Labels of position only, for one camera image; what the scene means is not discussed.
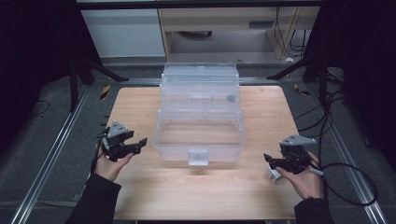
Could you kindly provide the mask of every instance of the wall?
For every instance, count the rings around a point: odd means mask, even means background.
[[[101,1],[122,0],[78,0]],[[101,58],[165,55],[157,9],[85,10],[82,15]]]

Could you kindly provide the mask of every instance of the wooden tabletop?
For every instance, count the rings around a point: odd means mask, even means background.
[[[266,175],[267,153],[281,158],[279,141],[297,133],[285,95],[277,86],[243,86],[247,146],[236,162],[189,166],[187,161],[163,161],[151,144],[160,89],[123,88],[110,115],[134,130],[126,144],[147,137],[148,144],[120,172],[122,185],[115,219],[237,220],[295,219],[301,201],[284,178]]]

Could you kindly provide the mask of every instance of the person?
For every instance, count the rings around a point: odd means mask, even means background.
[[[308,154],[313,161],[318,162],[314,154],[309,151]],[[121,186],[113,181],[132,156],[133,154],[129,154],[116,162],[108,160],[105,156],[99,156],[95,172],[87,180],[82,196],[66,220],[66,224],[112,223],[121,189]],[[334,223],[328,205],[321,198],[320,177],[317,174],[312,173],[308,168],[297,175],[280,167],[276,167],[276,170],[289,180],[303,199],[294,207],[298,224]]]

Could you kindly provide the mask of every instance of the clear storage box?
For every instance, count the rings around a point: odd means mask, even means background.
[[[234,63],[167,63],[152,144],[166,161],[236,161],[245,147]]]

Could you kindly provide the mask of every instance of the forearm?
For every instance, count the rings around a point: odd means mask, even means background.
[[[112,223],[120,188],[120,185],[92,174],[66,223]]]
[[[308,198],[294,207],[298,224],[333,224],[329,206],[323,199]]]

